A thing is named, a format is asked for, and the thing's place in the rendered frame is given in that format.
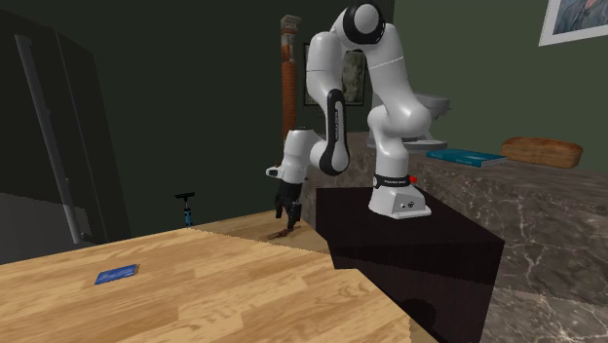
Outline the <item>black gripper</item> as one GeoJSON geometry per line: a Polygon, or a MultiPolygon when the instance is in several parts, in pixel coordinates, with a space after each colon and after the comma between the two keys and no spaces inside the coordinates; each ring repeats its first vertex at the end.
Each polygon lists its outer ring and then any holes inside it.
{"type": "Polygon", "coordinates": [[[302,206],[299,203],[301,195],[302,183],[289,183],[284,180],[279,181],[279,188],[275,195],[274,205],[277,218],[283,215],[283,209],[287,208],[287,226],[288,232],[294,230],[295,223],[300,220],[302,206]]]}

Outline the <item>brown wooden stick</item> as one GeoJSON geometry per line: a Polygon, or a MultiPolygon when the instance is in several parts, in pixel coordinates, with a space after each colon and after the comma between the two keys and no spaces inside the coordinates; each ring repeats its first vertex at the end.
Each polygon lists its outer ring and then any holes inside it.
{"type": "Polygon", "coordinates": [[[282,238],[282,237],[286,237],[289,234],[291,234],[293,231],[295,231],[296,229],[299,229],[300,225],[296,225],[293,228],[285,228],[283,230],[280,230],[278,232],[272,233],[270,235],[267,236],[268,240],[274,240],[274,239],[278,239],[278,238],[282,238]]]}

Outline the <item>orange brick column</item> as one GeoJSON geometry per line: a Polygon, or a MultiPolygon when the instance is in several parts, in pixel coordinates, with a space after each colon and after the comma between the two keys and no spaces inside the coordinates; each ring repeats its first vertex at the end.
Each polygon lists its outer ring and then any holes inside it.
{"type": "Polygon", "coordinates": [[[297,63],[294,59],[294,41],[300,21],[300,17],[292,15],[285,15],[281,19],[283,140],[296,125],[297,63]]]}

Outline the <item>black robot stand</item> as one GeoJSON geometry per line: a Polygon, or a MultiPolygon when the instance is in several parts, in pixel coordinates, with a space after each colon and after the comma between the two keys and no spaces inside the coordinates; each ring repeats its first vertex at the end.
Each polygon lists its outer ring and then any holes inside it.
{"type": "Polygon", "coordinates": [[[505,242],[434,198],[425,217],[371,211],[368,187],[319,188],[316,231],[438,343],[480,343],[505,242]]]}

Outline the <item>teal book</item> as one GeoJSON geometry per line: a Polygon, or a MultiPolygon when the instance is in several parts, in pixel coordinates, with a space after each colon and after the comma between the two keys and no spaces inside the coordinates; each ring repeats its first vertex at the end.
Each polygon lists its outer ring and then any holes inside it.
{"type": "Polygon", "coordinates": [[[505,156],[453,148],[431,150],[426,153],[426,156],[437,160],[477,168],[487,168],[505,164],[508,160],[508,158],[505,156]]]}

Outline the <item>dark refrigerator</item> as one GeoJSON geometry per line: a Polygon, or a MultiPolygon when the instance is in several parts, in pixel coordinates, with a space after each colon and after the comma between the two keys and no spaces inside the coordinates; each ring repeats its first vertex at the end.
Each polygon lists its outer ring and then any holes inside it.
{"type": "Polygon", "coordinates": [[[0,264],[131,235],[93,54],[0,9],[0,264]]]}

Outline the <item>brown bread loaf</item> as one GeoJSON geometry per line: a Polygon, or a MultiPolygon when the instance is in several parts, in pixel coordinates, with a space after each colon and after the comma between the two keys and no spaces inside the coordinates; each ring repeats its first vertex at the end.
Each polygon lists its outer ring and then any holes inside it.
{"type": "Polygon", "coordinates": [[[501,145],[501,154],[509,160],[560,169],[577,167],[583,153],[577,143],[547,137],[511,137],[501,145]]]}

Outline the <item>dark framed wall picture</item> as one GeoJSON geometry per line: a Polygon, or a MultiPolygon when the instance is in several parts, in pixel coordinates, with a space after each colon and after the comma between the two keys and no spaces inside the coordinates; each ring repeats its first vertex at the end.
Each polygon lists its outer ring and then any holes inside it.
{"type": "Polygon", "coordinates": [[[306,43],[304,45],[305,80],[304,104],[317,105],[311,96],[308,86],[317,92],[330,82],[329,90],[337,86],[337,78],[341,79],[342,94],[347,105],[363,105],[366,57],[361,50],[348,50],[341,45],[332,48],[327,43],[306,43]]]}

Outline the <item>white framed wall picture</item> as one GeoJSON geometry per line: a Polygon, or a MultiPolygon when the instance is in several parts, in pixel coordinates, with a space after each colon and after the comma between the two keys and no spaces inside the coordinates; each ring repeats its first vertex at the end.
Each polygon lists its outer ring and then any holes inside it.
{"type": "Polygon", "coordinates": [[[549,0],[539,46],[608,35],[608,0],[549,0]]]}

